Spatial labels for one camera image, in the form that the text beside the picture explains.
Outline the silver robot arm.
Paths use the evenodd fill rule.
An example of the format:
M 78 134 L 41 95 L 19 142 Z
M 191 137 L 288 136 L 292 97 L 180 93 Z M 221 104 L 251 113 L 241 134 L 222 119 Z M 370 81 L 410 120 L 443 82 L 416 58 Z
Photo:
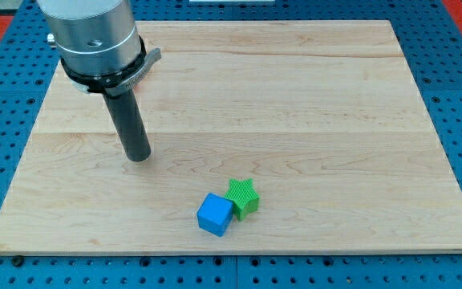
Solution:
M 50 34 L 47 42 L 81 75 L 123 70 L 141 52 L 128 0 L 38 0 Z

